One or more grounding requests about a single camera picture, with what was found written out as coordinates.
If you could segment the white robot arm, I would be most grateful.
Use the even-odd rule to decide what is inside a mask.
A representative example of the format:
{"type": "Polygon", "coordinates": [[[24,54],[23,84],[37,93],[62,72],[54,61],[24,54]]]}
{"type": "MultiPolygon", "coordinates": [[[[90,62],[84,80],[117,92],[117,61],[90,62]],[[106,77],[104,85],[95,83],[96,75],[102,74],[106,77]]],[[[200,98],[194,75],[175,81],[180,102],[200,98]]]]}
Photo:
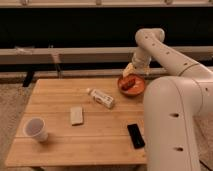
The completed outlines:
{"type": "Polygon", "coordinates": [[[136,32],[136,51],[123,73],[154,58],[168,72],[147,86],[144,134],[147,171],[201,171],[193,117],[213,114],[213,71],[164,44],[161,28],[136,32]]]}

